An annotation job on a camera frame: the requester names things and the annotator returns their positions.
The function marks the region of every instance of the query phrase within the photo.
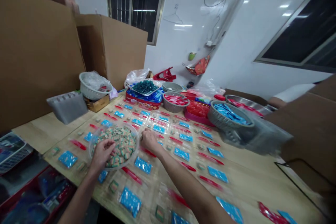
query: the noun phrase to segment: small wooden box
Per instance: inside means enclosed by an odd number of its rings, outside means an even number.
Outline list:
[[[85,98],[85,103],[89,110],[97,113],[102,108],[106,107],[110,103],[110,98],[108,95],[104,96],[96,102],[91,102],[88,98]]]

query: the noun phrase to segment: white plastic basket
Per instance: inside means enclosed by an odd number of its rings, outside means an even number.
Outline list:
[[[106,170],[108,172],[119,170],[119,169],[123,168],[124,166],[128,165],[130,162],[134,162],[134,160],[135,160],[134,157],[136,157],[138,155],[140,138],[139,138],[139,134],[136,131],[136,129],[131,124],[126,123],[126,122],[113,123],[111,128],[124,127],[124,126],[127,126],[131,130],[132,134],[135,136],[136,141],[135,141],[134,152],[132,153],[132,156],[130,156],[129,159],[125,163],[123,163],[123,164],[121,164],[117,167],[113,167],[113,168],[104,168],[104,170]],[[89,159],[90,160],[92,160],[92,158],[93,158],[92,150],[93,150],[93,146],[94,146],[95,142],[97,141],[96,137],[98,137],[100,135],[100,132],[101,132],[102,129],[107,130],[108,128],[110,128],[110,127],[108,127],[106,125],[103,125],[99,129],[97,129],[96,132],[93,134],[93,137],[92,137],[92,139],[90,140],[90,143],[89,143]]]
[[[13,132],[9,132],[7,135],[0,138],[0,142],[12,137],[18,137],[22,142],[24,142],[24,145],[0,163],[0,174],[8,172],[34,150],[29,144]]]
[[[80,92],[84,95],[84,97],[88,98],[89,100],[99,100],[101,98],[103,98],[104,96],[106,96],[107,94],[111,93],[113,90],[113,87],[110,84],[108,84],[107,89],[109,89],[109,92],[101,92],[101,91],[97,91],[94,90],[93,88],[89,87],[88,85],[86,85],[83,81],[83,77],[87,72],[83,72],[79,74],[79,80],[80,80]]]

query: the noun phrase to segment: brown cardboard sheet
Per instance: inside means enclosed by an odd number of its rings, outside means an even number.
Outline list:
[[[285,161],[303,159],[330,183],[336,185],[336,77],[316,85],[308,93],[267,115],[266,120],[292,134],[294,138],[284,144],[281,157]],[[301,162],[291,168],[314,191],[335,191],[330,183],[321,179]]]
[[[146,31],[101,15],[76,15],[87,69],[95,70],[121,90],[127,74],[143,69]]]
[[[0,132],[51,112],[47,98],[85,71],[71,10],[50,0],[0,0]]]

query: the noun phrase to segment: hand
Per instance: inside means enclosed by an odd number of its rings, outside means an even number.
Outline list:
[[[111,139],[105,139],[97,144],[92,158],[90,172],[100,174],[104,169],[105,163],[110,158],[112,151],[116,147],[116,143]]]
[[[145,147],[147,150],[150,150],[155,155],[158,154],[158,152],[162,149],[161,144],[159,144],[156,140],[157,136],[154,133],[154,131],[151,131],[150,129],[145,129],[142,132],[142,140],[141,145]]]

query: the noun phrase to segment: window frame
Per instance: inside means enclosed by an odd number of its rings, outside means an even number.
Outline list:
[[[327,43],[329,43],[332,39],[336,37],[336,33],[330,36],[325,42],[323,42],[318,48],[316,48],[313,52],[306,56],[301,62],[291,62],[280,59],[269,59],[262,58],[263,55],[267,52],[267,50],[273,45],[273,43],[281,36],[281,34],[287,29],[287,27],[296,19],[300,12],[306,7],[306,5],[310,2],[310,0],[304,0],[303,3],[298,7],[298,9],[291,15],[291,17],[287,20],[287,22],[280,28],[280,30],[275,34],[275,36],[270,40],[270,42],[266,45],[266,47],[261,51],[261,53],[256,57],[254,62],[258,63],[268,63],[275,65],[282,65],[286,67],[295,67],[302,68],[308,70],[315,70],[320,72],[335,72],[334,68],[324,67],[324,66],[316,66],[316,65],[305,65],[308,60],[310,60],[314,55],[316,55]]]
[[[129,6],[130,6],[130,10],[129,10],[129,25],[131,25],[132,23],[132,13],[133,13],[133,0],[129,0]],[[156,21],[155,21],[155,26],[154,26],[154,32],[153,32],[153,40],[152,41],[147,41],[147,45],[150,46],[156,46],[156,42],[157,42],[157,37],[159,34],[159,28],[160,28],[160,23],[161,23],[161,17],[162,17],[162,12],[163,12],[163,6],[164,6],[164,2],[165,0],[159,0],[159,4],[157,5],[157,13],[156,13]],[[112,13],[111,13],[111,0],[107,0],[108,3],[108,16],[110,18],[112,18]]]

